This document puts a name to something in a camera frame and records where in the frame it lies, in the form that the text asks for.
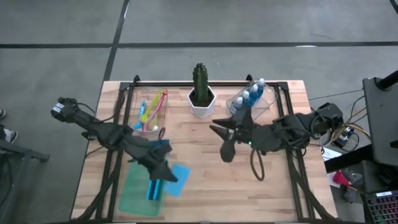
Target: white hexagonal pot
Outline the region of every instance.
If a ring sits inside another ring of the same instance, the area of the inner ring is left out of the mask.
[[[210,86],[207,87],[210,91],[211,94],[213,95],[213,100],[211,101],[211,103],[207,106],[207,107],[200,107],[200,106],[194,106],[191,102],[191,99],[189,98],[189,96],[191,95],[191,93],[194,91],[194,88],[192,88],[192,90],[188,93],[188,101],[191,104],[191,112],[200,117],[200,118],[204,118],[205,116],[209,116],[213,113],[214,111],[214,105],[216,103],[216,95],[214,94],[213,90],[210,88]]]

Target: water bottle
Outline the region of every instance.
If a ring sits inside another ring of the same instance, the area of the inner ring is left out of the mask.
[[[242,104],[243,104],[243,98],[242,96],[240,96],[234,102],[232,102],[231,109],[229,109],[231,114],[235,114],[236,111],[242,107]]]
[[[257,94],[258,94],[259,87],[257,84],[254,84],[250,89],[250,105],[253,106],[257,101]]]
[[[259,89],[257,90],[257,99],[260,99],[262,96],[262,93],[264,92],[264,84],[266,84],[266,81],[263,78],[260,78],[259,83],[257,86]]]
[[[244,91],[242,95],[243,105],[250,106],[250,93],[248,91]]]

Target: green plastic tray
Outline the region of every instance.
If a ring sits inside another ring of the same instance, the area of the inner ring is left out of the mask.
[[[148,200],[149,173],[136,163],[129,164],[129,173],[121,195],[119,210],[151,217],[159,216],[163,204],[163,186],[159,200]]]

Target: cactus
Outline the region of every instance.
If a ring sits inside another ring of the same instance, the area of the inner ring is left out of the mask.
[[[207,69],[202,63],[198,63],[193,69],[193,87],[195,89],[195,101],[200,104],[208,103],[208,77]]]

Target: gray floor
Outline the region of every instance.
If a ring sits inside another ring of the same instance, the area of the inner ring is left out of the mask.
[[[123,0],[2,0],[0,44],[111,43]],[[398,41],[388,0],[135,0],[121,42]],[[87,145],[81,129],[51,118],[59,96],[95,107],[109,49],[0,49],[1,121],[16,142],[50,153],[31,164],[13,223],[67,220]],[[397,69],[398,47],[119,49],[111,80],[189,80],[197,62],[212,80],[305,80],[309,98],[361,89],[361,80]],[[347,107],[361,92],[312,100]],[[364,106],[360,102],[356,110]],[[360,123],[368,129],[366,120]],[[361,144],[367,144],[361,135]],[[363,221],[359,204],[333,189],[339,217]]]

